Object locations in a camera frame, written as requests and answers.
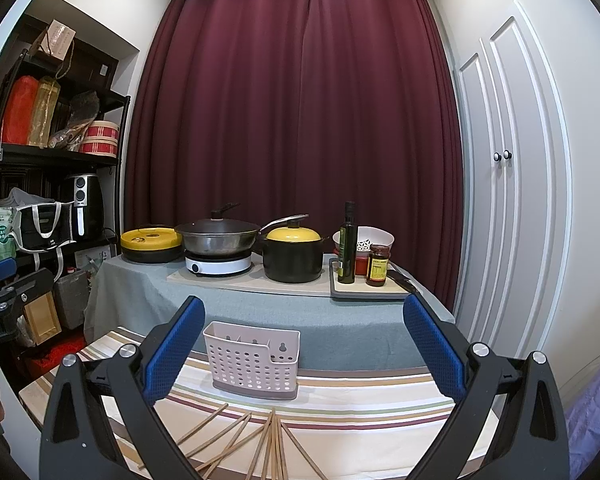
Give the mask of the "black kitchen knife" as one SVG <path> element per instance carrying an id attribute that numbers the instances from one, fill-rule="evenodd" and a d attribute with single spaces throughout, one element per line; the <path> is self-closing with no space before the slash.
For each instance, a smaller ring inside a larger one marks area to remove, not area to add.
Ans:
<path id="1" fill-rule="evenodd" d="M 413 282 L 405 275 L 401 274 L 396 270 L 389 270 L 387 273 L 388 278 L 391 278 L 397 285 L 401 288 L 409 292 L 410 294 L 414 294 L 414 292 L 418 292 L 417 287 L 413 284 Z"/>

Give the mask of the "black air fryer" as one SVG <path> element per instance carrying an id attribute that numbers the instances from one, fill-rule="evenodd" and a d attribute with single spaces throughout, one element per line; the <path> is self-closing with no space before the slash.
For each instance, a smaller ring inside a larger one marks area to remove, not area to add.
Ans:
<path id="1" fill-rule="evenodd" d="M 97 242 L 104 232 L 104 199 L 97 174 L 73 178 L 72 228 L 78 240 Z"/>

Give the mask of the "yellow black electric griddle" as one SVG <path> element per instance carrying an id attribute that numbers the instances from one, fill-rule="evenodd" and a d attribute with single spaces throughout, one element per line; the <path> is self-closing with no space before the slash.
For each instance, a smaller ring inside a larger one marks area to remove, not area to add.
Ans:
<path id="1" fill-rule="evenodd" d="M 126 231 L 120 244 L 122 255 L 137 263 L 168 263 L 184 254 L 181 234 L 166 226 Z"/>

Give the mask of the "red white round box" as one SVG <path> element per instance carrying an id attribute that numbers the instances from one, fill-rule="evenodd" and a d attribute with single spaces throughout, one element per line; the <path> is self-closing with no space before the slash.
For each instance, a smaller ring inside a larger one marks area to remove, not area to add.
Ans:
<path id="1" fill-rule="evenodd" d="M 119 125 L 106 120 L 95 120 L 88 126 L 79 152 L 116 158 L 119 144 Z"/>

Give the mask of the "black storage shelf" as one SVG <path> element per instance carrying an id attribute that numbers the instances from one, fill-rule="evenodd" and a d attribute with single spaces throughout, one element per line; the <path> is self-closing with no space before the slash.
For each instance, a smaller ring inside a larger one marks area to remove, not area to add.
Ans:
<path id="1" fill-rule="evenodd" d="M 102 168 L 113 174 L 120 170 L 120 142 L 124 138 L 123 122 L 119 125 L 119 144 L 116 158 L 83 154 L 79 152 L 86 129 L 95 120 L 105 120 L 112 112 L 126 114 L 131 99 L 122 96 L 110 88 L 112 72 L 117 62 L 107 58 L 99 50 L 84 44 L 81 40 L 71 39 L 68 50 L 56 56 L 50 49 L 52 26 L 40 25 L 27 38 L 30 46 L 23 49 L 15 59 L 12 68 L 6 73 L 0 85 L 0 200 L 9 196 L 13 188 L 20 188 L 32 195 L 50 198 L 58 202 L 73 202 L 73 178 L 79 174 L 97 174 Z M 2 140 L 3 117 L 12 86 L 18 78 L 31 76 L 38 80 L 52 77 L 60 85 L 60 93 L 55 106 L 50 137 L 46 148 L 37 146 L 6 144 Z M 20 280 L 35 270 L 32 255 L 20 252 L 15 241 L 9 236 L 12 230 L 12 213 L 0 207 L 0 261 L 14 258 L 17 273 L 0 284 L 0 290 L 7 284 Z M 102 243 L 119 243 L 120 231 L 116 226 L 108 228 L 97 242 L 78 240 L 64 248 L 65 270 L 53 288 L 43 297 L 33 300 L 24 307 L 23 315 L 18 318 L 18 334 L 15 339 L 0 342 L 10 344 L 18 342 L 24 336 L 31 336 L 33 344 L 42 344 L 57 335 L 61 324 L 54 304 L 53 291 L 61 282 L 68 268 L 73 266 L 74 254 L 79 249 L 91 248 Z M 55 277 L 57 271 L 56 255 L 43 254 L 41 267 Z"/>

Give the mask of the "red bag on shelf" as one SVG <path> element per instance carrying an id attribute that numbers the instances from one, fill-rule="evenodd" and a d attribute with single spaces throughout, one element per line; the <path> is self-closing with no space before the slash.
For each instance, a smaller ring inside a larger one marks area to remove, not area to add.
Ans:
<path id="1" fill-rule="evenodd" d="M 26 145 L 38 80 L 22 76 L 12 86 L 3 117 L 2 140 L 6 144 Z"/>

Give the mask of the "pink perforated utensil caddy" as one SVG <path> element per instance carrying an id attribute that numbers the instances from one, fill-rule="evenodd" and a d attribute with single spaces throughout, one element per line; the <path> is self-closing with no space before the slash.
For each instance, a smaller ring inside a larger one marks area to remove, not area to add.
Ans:
<path id="1" fill-rule="evenodd" d="M 300 341 L 298 330 L 211 322 L 204 343 L 213 387 L 238 396 L 294 400 Z"/>

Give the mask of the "white induction cooker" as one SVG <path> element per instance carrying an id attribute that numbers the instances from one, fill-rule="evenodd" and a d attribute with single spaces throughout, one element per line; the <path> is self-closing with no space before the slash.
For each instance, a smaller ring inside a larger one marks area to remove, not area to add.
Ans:
<path id="1" fill-rule="evenodd" d="M 235 255 L 196 255 L 185 253 L 185 265 L 189 272 L 201 276 L 230 276 L 251 268 L 250 252 Z"/>

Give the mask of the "gold wrapped package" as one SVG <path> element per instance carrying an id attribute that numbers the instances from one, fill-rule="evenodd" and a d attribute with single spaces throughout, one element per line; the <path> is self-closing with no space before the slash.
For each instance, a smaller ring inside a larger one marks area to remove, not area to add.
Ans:
<path id="1" fill-rule="evenodd" d="M 32 108 L 28 132 L 29 145 L 46 148 L 59 93 L 60 85 L 55 78 L 43 77 L 40 80 Z"/>

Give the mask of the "black wok with lid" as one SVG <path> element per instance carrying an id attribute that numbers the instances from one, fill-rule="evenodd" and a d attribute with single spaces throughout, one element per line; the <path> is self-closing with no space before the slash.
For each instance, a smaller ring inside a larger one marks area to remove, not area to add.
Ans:
<path id="1" fill-rule="evenodd" d="M 181 235 L 186 252 L 198 256 L 231 256 L 238 252 L 250 252 L 259 236 L 289 221 L 300 221 L 308 218 L 307 214 L 293 216 L 268 222 L 265 226 L 227 219 L 224 214 L 239 206 L 239 203 L 228 203 L 211 211 L 211 217 L 194 222 L 182 223 L 175 228 Z"/>

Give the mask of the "sauce jar yellow label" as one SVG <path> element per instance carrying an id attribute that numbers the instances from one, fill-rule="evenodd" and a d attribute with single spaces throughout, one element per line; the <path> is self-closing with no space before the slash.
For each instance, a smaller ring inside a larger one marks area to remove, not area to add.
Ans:
<path id="1" fill-rule="evenodd" d="M 373 244 L 370 246 L 370 254 L 367 258 L 367 270 L 365 277 L 367 285 L 376 287 L 385 285 L 389 259 L 389 246 L 379 244 Z"/>

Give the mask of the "grey cutting board tray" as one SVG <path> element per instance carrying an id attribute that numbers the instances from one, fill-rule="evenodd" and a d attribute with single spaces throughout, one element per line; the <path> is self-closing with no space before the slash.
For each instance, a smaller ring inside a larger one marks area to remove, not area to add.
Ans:
<path id="1" fill-rule="evenodd" d="M 328 268 L 330 296 L 335 300 L 399 301 L 409 294 L 388 276 L 385 285 L 381 287 L 367 285 L 362 276 L 357 276 L 352 284 L 339 283 L 339 262 L 336 258 L 329 260 Z"/>

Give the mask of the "dark olive oil bottle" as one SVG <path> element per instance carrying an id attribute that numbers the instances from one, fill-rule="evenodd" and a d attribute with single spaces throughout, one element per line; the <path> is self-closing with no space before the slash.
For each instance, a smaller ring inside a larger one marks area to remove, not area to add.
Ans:
<path id="1" fill-rule="evenodd" d="M 339 231 L 338 282 L 351 284 L 355 279 L 356 248 L 358 248 L 358 226 L 354 221 L 355 203 L 344 205 L 344 222 Z"/>

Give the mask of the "black pot yellow lid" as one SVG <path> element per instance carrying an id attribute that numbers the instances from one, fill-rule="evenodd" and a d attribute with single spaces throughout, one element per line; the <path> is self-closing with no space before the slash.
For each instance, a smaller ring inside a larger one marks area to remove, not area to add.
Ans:
<path id="1" fill-rule="evenodd" d="M 323 237 L 302 226 L 307 214 L 293 214 L 268 222 L 259 231 L 265 275 L 287 284 L 317 280 L 323 269 Z"/>

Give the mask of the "dark red curtain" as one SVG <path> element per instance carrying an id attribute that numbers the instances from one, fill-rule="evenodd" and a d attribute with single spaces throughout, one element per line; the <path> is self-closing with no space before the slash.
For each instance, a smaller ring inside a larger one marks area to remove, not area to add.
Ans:
<path id="1" fill-rule="evenodd" d="M 126 154 L 124 224 L 228 203 L 263 224 L 355 218 L 445 306 L 460 270 L 460 124 L 427 0 L 171 0 Z"/>

